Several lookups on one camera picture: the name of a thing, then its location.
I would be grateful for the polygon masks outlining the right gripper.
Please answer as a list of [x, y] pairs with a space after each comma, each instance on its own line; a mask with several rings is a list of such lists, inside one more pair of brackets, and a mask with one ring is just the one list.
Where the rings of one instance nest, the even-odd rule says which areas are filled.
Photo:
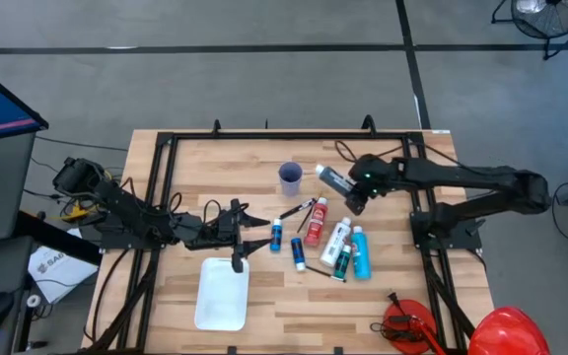
[[[367, 192], [373, 195], [387, 195], [397, 189], [400, 180], [397, 164], [388, 163], [374, 155], [364, 155], [362, 166], [353, 165], [348, 172], [354, 181], [363, 180]], [[356, 216], [364, 211], [367, 195], [358, 190], [351, 190], [345, 195], [345, 205]]]

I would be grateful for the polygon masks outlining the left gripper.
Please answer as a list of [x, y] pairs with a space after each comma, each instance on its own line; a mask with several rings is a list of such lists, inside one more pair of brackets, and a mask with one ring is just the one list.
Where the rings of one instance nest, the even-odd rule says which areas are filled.
[[244, 210], [245, 206], [238, 199], [233, 199], [229, 210], [221, 210], [216, 218], [200, 226], [196, 238], [187, 243], [187, 248], [189, 250], [201, 250], [230, 247], [233, 250], [231, 256], [233, 270], [236, 273], [243, 272], [242, 258], [248, 257], [271, 243], [270, 239], [244, 241], [242, 243], [240, 225], [253, 228], [270, 224], [269, 220], [250, 216]]

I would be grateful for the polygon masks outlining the small light blue paint bottle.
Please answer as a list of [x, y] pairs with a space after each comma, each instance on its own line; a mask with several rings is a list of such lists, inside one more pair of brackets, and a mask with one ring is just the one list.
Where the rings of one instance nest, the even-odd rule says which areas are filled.
[[281, 250], [282, 232], [282, 220], [276, 218], [271, 227], [271, 241], [269, 248], [272, 252], [279, 252]]

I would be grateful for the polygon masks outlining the large dark teal paint bottle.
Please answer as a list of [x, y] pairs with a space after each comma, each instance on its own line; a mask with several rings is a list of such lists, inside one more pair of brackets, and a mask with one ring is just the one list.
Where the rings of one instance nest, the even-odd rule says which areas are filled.
[[340, 175], [332, 167], [316, 165], [316, 174], [322, 182], [344, 197], [346, 197], [354, 187], [354, 184], [350, 180]]

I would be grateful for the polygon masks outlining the black paintbrush silver ferrule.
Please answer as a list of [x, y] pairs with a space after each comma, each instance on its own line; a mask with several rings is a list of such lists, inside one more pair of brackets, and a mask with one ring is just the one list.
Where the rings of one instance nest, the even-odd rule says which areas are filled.
[[284, 212], [283, 214], [281, 214], [279, 216], [279, 219], [284, 220], [284, 219], [286, 219], [286, 218], [288, 218], [288, 217], [290, 217], [290, 216], [292, 216], [292, 215], [294, 215], [294, 214], [296, 214], [296, 213], [298, 213], [302, 210], [305, 210], [306, 208], [311, 207], [313, 204], [314, 204], [314, 201], [312, 199], [308, 200], [308, 201], [306, 201], [306, 202]]

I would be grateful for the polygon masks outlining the red paint bottle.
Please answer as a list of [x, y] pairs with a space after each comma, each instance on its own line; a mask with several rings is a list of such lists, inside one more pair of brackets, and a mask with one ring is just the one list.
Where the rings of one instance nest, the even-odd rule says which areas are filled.
[[320, 197], [315, 203], [311, 213], [308, 230], [304, 237], [304, 245], [317, 247], [320, 244], [323, 224], [327, 213], [327, 199]]

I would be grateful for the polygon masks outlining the white paint bottle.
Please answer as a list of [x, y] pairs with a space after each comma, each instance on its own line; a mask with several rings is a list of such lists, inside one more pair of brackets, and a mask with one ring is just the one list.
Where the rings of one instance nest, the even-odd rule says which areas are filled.
[[351, 232], [351, 219], [348, 217], [343, 217], [340, 222], [338, 222], [329, 239], [325, 244], [324, 250], [319, 258], [319, 262], [325, 266], [333, 267], [340, 255], [345, 239]]

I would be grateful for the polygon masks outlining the lavender plastic cup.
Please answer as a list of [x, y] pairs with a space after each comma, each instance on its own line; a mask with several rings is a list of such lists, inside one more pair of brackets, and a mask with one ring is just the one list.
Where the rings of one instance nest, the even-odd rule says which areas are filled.
[[282, 193], [285, 196], [295, 196], [299, 193], [303, 177], [302, 167], [295, 162], [286, 162], [278, 170]]

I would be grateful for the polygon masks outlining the large turquoise paint bottle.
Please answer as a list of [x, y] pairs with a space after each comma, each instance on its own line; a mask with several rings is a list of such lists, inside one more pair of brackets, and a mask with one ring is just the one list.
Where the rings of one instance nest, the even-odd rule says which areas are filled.
[[351, 237], [353, 247], [354, 276], [358, 280], [369, 280], [372, 277], [372, 266], [369, 254], [367, 235], [361, 226], [353, 228]]

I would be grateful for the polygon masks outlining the small teal paint bottle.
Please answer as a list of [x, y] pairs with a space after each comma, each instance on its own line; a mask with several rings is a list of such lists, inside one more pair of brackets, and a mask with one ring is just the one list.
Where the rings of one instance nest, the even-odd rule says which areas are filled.
[[333, 277], [344, 279], [351, 256], [351, 246], [344, 245], [334, 265]]

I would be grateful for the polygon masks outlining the white plastic tray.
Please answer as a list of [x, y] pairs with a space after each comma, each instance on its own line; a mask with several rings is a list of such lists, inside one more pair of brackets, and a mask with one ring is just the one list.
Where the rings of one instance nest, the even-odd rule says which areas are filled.
[[194, 324], [201, 330], [238, 331], [247, 318], [249, 263], [236, 273], [229, 258], [209, 257], [201, 264]]

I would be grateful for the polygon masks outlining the black brush white-tipped bristles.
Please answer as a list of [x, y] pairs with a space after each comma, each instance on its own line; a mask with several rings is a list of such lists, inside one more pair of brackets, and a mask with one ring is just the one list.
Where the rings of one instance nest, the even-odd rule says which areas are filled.
[[332, 274], [330, 274], [330, 273], [328, 273], [328, 272], [319, 270], [319, 269], [317, 269], [317, 268], [310, 267], [309, 265], [306, 265], [306, 269], [307, 269], [307, 270], [310, 270], [310, 271], [312, 271], [312, 272], [314, 272], [314, 273], [317, 273], [317, 274], [319, 274], [319, 275], [328, 277], [328, 278], [330, 278], [330, 279], [332, 279], [332, 280], [338, 281], [338, 282], [342, 282], [342, 283], [346, 283], [346, 282], [347, 282], [347, 280], [344, 279], [344, 278], [339, 278], [339, 277], [334, 276], [334, 275], [332, 275]]

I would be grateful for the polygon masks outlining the blue glue stick near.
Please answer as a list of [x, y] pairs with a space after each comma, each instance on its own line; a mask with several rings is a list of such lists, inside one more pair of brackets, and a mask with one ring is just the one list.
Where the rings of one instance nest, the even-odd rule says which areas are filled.
[[291, 248], [296, 270], [298, 272], [305, 271], [307, 266], [302, 240], [300, 238], [293, 238], [291, 240]]

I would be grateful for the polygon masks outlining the black floor fan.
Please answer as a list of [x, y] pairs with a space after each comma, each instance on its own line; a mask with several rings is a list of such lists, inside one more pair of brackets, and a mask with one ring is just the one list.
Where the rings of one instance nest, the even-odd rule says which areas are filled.
[[544, 61], [568, 48], [568, 0], [501, 0], [490, 23], [511, 23], [525, 36], [542, 40]]

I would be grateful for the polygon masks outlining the black metal table frame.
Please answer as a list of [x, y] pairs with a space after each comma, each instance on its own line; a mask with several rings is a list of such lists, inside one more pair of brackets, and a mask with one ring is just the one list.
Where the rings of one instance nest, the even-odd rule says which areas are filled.
[[[180, 192], [180, 209], [212, 216], [231, 199], [248, 205], [248, 213], [272, 220], [283, 211], [322, 192], [328, 200], [327, 222], [348, 212], [342, 199], [314, 172], [318, 164], [346, 172], [334, 149], [351, 148], [395, 156], [404, 141], [423, 141], [429, 157], [448, 163], [455, 154], [450, 134], [422, 130], [222, 129], [137, 130], [122, 173], [134, 192], [154, 203]], [[278, 170], [286, 162], [303, 169], [299, 193], [282, 193]], [[367, 232], [374, 265], [368, 281], [340, 283], [310, 270], [298, 272], [289, 244], [273, 253], [262, 248], [249, 263], [248, 308], [238, 331], [210, 331], [194, 324], [202, 262], [211, 250], [189, 251], [181, 245], [158, 252], [109, 251], [101, 265], [88, 327], [98, 339], [117, 316], [149, 261], [157, 265], [153, 287], [136, 304], [131, 321], [109, 346], [110, 355], [209, 355], [234, 350], [247, 354], [389, 354], [391, 345], [370, 330], [389, 305], [388, 295], [426, 302], [422, 257], [414, 246], [409, 216], [435, 200], [458, 202], [464, 193], [440, 187], [410, 195], [400, 192], [368, 205], [358, 223]]]

